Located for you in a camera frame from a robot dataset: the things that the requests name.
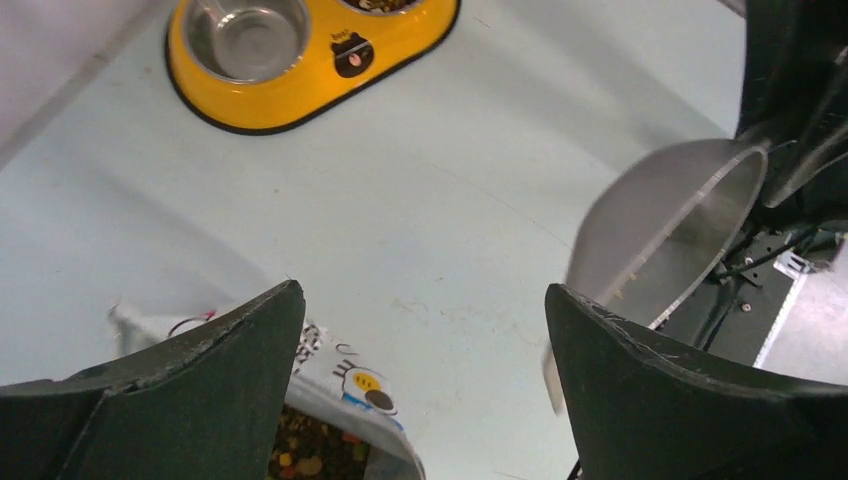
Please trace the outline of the yellow double pet bowl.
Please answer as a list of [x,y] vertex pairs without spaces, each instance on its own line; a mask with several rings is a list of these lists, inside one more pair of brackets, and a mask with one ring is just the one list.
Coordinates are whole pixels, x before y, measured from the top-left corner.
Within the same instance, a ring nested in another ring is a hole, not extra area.
[[296,128],[425,56],[458,1],[180,1],[169,81],[204,122],[239,135]]

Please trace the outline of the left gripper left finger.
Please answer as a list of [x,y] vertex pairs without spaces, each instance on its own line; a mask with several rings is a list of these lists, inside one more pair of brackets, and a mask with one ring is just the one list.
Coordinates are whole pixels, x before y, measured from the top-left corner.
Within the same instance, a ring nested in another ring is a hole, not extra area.
[[1,389],[5,479],[262,479],[306,302],[285,281],[61,381]]

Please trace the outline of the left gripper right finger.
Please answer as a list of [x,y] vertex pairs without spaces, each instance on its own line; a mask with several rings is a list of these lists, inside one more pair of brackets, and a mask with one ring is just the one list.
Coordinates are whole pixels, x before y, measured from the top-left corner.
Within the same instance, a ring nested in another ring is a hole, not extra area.
[[713,356],[562,284],[545,295],[578,479],[843,479],[847,389]]

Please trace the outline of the metal food scoop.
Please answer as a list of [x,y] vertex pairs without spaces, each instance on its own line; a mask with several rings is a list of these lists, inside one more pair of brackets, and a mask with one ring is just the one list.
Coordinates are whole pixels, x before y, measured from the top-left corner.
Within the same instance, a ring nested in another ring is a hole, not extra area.
[[767,167],[765,147],[730,139],[648,154],[586,213],[563,286],[657,329],[728,253]]

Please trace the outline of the pet food bag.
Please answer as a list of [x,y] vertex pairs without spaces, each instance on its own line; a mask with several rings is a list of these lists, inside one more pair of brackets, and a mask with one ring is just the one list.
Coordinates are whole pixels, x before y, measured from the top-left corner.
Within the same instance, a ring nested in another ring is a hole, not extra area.
[[[108,313],[118,352],[126,356],[238,307],[229,303],[199,314],[148,315],[118,302]],[[381,369],[311,319],[303,322],[285,405],[359,437],[376,449],[367,479],[424,479],[425,468],[406,436],[399,403]]]

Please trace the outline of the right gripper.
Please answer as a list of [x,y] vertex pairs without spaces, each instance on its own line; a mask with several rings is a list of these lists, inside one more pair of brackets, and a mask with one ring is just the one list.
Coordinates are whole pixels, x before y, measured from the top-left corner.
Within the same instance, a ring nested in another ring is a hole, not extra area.
[[767,229],[847,226],[847,3],[749,1],[736,137],[768,151]]

